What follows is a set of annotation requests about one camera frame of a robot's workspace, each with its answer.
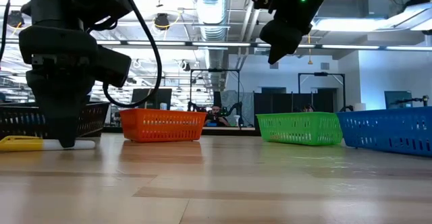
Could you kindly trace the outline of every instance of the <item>exposed pipe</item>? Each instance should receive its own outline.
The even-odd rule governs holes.
[[[257,24],[257,20],[259,17],[259,10],[254,10],[254,15],[252,16],[252,21],[250,22],[250,28],[248,31],[248,35],[246,36],[246,42],[249,42],[250,39],[252,38],[252,34],[254,32],[255,29],[255,25]]]
[[[196,12],[198,21],[202,24],[226,24],[227,22],[227,0],[196,0]],[[204,41],[225,41],[227,28],[204,26],[200,28]],[[225,51],[205,51],[205,59],[208,68],[226,68],[228,61],[224,58]],[[224,83],[218,76],[209,74],[213,90],[223,90]]]
[[[254,7],[254,3],[252,1],[249,2],[248,7],[246,8],[246,14],[244,15],[244,21],[242,25],[242,31],[240,32],[239,41],[242,42],[244,39],[244,35],[246,34],[246,29],[249,24],[250,14],[252,13],[252,8]]]

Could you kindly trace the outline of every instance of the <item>yellow object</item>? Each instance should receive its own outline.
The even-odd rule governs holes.
[[[16,26],[16,28],[13,30],[14,32],[12,32],[12,36],[16,33],[16,30],[18,29],[18,28],[20,28],[20,26],[21,26],[21,22],[18,24],[18,26]]]
[[[171,23],[171,24],[166,25],[166,26],[160,26],[160,25],[157,25],[157,24],[155,23],[156,18],[153,18],[153,25],[154,25],[155,27],[157,27],[157,28],[168,28],[168,27],[173,26],[174,24],[176,24],[176,23],[178,22],[178,20],[180,19],[180,16],[181,16],[181,15],[182,15],[182,14],[180,13],[180,11],[178,11],[178,15],[177,15],[177,18],[175,19],[175,21],[174,21],[173,23]]]
[[[7,136],[0,140],[0,152],[43,150],[43,139],[34,136]]]

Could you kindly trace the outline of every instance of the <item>ceiling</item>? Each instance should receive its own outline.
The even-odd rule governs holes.
[[[12,0],[12,10],[19,10],[20,6],[29,0]],[[330,7],[332,1],[341,3],[341,0],[326,0],[323,7]],[[343,0],[349,3],[362,3],[366,0]],[[385,0],[388,2],[386,11],[393,10],[398,12],[400,10],[400,2],[406,0]],[[135,0],[142,16],[146,20],[148,26],[151,28],[155,40],[166,41],[200,41],[203,39],[202,29],[203,23],[201,22],[202,14],[197,12],[196,0]],[[250,0],[226,0],[227,11],[224,29],[226,30],[225,41],[222,42],[239,42],[239,41],[256,41],[259,37],[261,28],[270,20],[273,19],[271,14],[267,11],[258,11],[255,17],[255,11],[248,10]],[[0,13],[3,14],[5,0],[0,0]],[[317,14],[314,22],[320,22],[320,13],[324,14],[326,9],[321,8]],[[164,32],[155,28],[153,19],[158,13],[167,13],[171,26]],[[25,17],[26,25],[31,24],[31,19]],[[337,45],[417,45],[424,36],[420,31],[404,30],[384,30],[381,32],[337,32],[327,30],[317,30],[315,27],[310,33],[310,38],[305,36],[302,43],[320,43],[320,44],[337,44]],[[9,27],[7,31],[8,38],[18,38],[20,30]],[[142,28],[137,22],[136,16],[132,13],[123,17],[116,29],[112,31],[92,32],[92,35],[98,40],[147,40]],[[140,46],[110,46],[112,49],[129,55],[132,58],[133,64],[130,71],[130,77],[134,79],[135,83],[127,83],[123,90],[111,88],[110,91],[113,97],[125,103],[130,102],[133,88],[152,87],[155,83],[156,66],[153,57],[153,52],[147,47]],[[237,49],[225,50],[224,53],[238,53]],[[309,53],[307,49],[299,49],[298,56]],[[334,59],[338,59],[346,52],[339,50],[312,50],[313,55],[331,55]],[[179,96],[175,96],[174,105],[184,107],[188,101],[188,85],[190,72],[185,71],[184,65],[188,63],[192,69],[207,69],[209,68],[208,58],[206,58],[205,48],[184,48],[184,49],[162,49],[161,58],[163,61],[163,75],[165,79],[163,85],[171,87]],[[232,63],[226,63],[223,66],[228,66]],[[17,45],[7,45],[3,60],[1,62],[0,77],[14,81],[16,84],[13,86],[25,85],[25,71],[29,70],[30,66],[22,63],[22,58]],[[196,97],[203,98],[200,101],[202,104],[209,104],[212,101],[213,90],[215,88],[215,77],[224,83],[225,77],[222,75],[208,75],[203,72],[198,76],[198,80],[194,87],[200,89],[197,92],[194,89]],[[15,90],[6,91],[8,94],[17,94]],[[105,99],[101,88],[95,86],[93,89],[93,97]]]

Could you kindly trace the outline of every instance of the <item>man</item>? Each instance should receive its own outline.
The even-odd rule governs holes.
[[[228,123],[228,120],[225,117],[220,116],[221,107],[217,105],[213,105],[211,107],[211,111],[206,117],[206,121],[204,125],[208,126],[217,126],[217,127],[223,127],[227,126],[230,127],[230,123]]]

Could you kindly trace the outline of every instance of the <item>ventilation duct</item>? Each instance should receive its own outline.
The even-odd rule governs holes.
[[[201,24],[225,24],[227,22],[227,0],[196,0],[196,12]],[[226,28],[203,26],[200,28],[204,41],[225,41]],[[228,58],[224,50],[207,49],[205,59],[207,68],[226,69]],[[226,73],[210,73],[211,85],[214,91],[225,89]]]

